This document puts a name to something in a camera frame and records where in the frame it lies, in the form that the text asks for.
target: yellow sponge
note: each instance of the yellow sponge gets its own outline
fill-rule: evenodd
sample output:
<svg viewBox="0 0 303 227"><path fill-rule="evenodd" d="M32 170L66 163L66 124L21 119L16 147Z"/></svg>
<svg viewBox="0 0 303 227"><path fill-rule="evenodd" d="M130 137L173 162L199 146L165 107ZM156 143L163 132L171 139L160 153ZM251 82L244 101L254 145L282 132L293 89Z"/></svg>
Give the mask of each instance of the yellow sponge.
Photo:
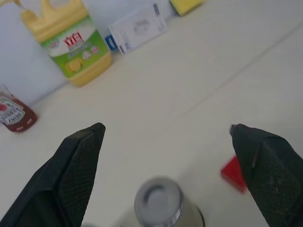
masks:
<svg viewBox="0 0 303 227"><path fill-rule="evenodd" d="M201 5L204 0L170 0L170 2L179 15L183 16L195 7Z"/></svg>

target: blue label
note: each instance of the blue label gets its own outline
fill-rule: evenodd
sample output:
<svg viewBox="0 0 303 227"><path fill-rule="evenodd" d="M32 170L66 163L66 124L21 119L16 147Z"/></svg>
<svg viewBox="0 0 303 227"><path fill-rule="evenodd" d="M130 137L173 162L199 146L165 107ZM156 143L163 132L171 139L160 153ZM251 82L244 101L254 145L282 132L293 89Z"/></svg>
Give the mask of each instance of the blue label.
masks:
<svg viewBox="0 0 303 227"><path fill-rule="evenodd" d="M106 37L105 42L107 43L107 45L111 51L118 50L118 46L112 35L109 35L108 37Z"/></svg>

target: green label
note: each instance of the green label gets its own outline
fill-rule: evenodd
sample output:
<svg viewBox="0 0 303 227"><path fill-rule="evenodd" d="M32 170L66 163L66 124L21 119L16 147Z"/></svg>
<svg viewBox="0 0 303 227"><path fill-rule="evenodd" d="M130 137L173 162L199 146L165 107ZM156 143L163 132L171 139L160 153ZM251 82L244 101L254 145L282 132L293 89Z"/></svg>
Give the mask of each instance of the green label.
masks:
<svg viewBox="0 0 303 227"><path fill-rule="evenodd" d="M68 79L76 76L107 53L107 47L90 17L86 17L41 45Z"/></svg>

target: bottle label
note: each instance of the bottle label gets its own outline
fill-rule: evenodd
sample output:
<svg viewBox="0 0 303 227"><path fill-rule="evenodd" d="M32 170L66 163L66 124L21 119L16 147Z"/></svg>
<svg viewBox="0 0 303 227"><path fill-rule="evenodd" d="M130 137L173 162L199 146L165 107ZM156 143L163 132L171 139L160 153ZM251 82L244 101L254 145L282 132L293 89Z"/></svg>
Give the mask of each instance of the bottle label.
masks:
<svg viewBox="0 0 303 227"><path fill-rule="evenodd" d="M23 107L0 96L0 122L7 125L16 124L24 117Z"/></svg>
<svg viewBox="0 0 303 227"><path fill-rule="evenodd" d="M89 16L41 45L68 79L87 69L108 51Z"/></svg>

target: silver bottle cap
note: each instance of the silver bottle cap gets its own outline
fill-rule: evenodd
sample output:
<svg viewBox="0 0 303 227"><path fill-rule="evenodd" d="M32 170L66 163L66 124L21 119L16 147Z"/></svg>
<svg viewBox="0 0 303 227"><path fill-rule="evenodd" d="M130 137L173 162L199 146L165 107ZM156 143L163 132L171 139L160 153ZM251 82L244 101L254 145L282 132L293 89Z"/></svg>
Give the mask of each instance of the silver bottle cap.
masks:
<svg viewBox="0 0 303 227"><path fill-rule="evenodd" d="M183 193L174 181L155 178L138 191L134 211L138 221L146 227L174 225L182 212Z"/></svg>

